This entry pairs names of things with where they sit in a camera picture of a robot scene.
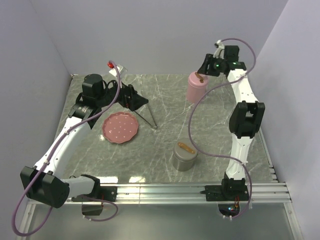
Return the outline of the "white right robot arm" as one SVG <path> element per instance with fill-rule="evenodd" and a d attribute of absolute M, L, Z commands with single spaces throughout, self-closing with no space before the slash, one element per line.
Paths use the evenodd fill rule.
<path fill-rule="evenodd" d="M 249 148 L 259 131 L 265 104 L 254 95 L 244 62 L 239 61 L 237 45 L 217 43 L 214 54 L 205 56 L 199 75 L 218 77 L 223 74 L 231 84 L 236 105 L 229 119 L 232 147 L 228 167 L 220 185 L 207 185 L 203 193 L 208 201 L 247 201 L 246 165 Z"/>

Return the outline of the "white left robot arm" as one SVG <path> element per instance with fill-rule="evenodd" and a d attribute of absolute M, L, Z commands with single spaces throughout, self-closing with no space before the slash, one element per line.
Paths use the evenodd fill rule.
<path fill-rule="evenodd" d="M 85 196 L 96 201 L 101 196 L 99 178 L 88 174 L 68 179 L 62 176 L 77 146 L 102 115 L 102 109 L 118 103 L 134 112 L 149 102 L 131 84 L 105 82 L 95 73 L 85 76 L 81 87 L 63 129 L 49 150 L 34 166 L 25 166 L 20 173 L 25 195 L 56 209 L 69 198 Z"/>

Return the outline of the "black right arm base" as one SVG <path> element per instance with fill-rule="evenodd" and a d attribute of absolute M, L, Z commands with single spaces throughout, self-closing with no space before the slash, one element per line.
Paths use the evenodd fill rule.
<path fill-rule="evenodd" d="M 241 213 L 240 202 L 250 203 L 251 196 L 246 185 L 233 187 L 226 185 L 205 185 L 200 192 L 207 202 L 218 202 L 218 210 L 223 217 L 230 219 Z"/>

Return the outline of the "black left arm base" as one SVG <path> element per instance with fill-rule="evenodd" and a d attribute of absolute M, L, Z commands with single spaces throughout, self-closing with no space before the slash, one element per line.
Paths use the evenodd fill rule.
<path fill-rule="evenodd" d="M 79 195 L 72 197 L 73 203 L 81 203 L 81 213 L 90 221 L 101 222 L 102 217 L 112 219 L 118 213 L 115 203 L 118 188 L 116 186 L 100 186 L 92 195 Z"/>

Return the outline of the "grey cylindrical container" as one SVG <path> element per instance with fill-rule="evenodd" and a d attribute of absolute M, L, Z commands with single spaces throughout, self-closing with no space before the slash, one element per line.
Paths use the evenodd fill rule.
<path fill-rule="evenodd" d="M 178 156 L 174 156 L 172 160 L 172 165 L 177 171 L 185 172 L 190 170 L 194 166 L 196 159 L 197 157 L 181 158 Z"/>

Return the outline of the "metal tongs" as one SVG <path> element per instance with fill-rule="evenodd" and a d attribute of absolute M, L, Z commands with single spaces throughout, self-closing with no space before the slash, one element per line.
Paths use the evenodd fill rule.
<path fill-rule="evenodd" d="M 138 110 L 134 111 L 134 113 L 144 121 L 149 127 L 153 130 L 158 129 L 158 124 L 156 122 L 155 116 L 151 110 L 149 104 L 144 105 L 143 107 L 139 108 Z"/>

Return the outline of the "grey round lid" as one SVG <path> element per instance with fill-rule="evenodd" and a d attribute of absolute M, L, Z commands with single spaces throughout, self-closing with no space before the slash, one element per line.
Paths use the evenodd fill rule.
<path fill-rule="evenodd" d="M 180 161 L 190 162 L 198 156 L 198 151 L 189 138 L 181 138 L 173 147 L 173 155 Z"/>

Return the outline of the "pink cylindrical container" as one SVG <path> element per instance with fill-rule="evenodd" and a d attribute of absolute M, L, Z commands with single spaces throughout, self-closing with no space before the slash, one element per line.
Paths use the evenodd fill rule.
<path fill-rule="evenodd" d="M 186 91 L 186 100 L 193 104 L 197 103 L 206 93 L 207 85 L 207 82 L 198 82 L 197 84 L 189 82 Z"/>

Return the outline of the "pink round lid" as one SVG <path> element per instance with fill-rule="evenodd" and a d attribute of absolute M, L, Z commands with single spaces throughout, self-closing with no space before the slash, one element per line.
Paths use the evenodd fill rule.
<path fill-rule="evenodd" d="M 197 71 L 192 72 L 188 76 L 188 84 L 194 88 L 205 88 L 209 83 L 208 77 L 203 74 L 199 74 Z"/>

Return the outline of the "pink polka dot plate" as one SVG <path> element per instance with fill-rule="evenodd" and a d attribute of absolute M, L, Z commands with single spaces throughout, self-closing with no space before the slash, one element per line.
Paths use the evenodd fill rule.
<path fill-rule="evenodd" d="M 108 116 L 102 124 L 102 135 L 110 143 L 123 144 L 138 133 L 137 118 L 129 112 L 116 112 Z"/>

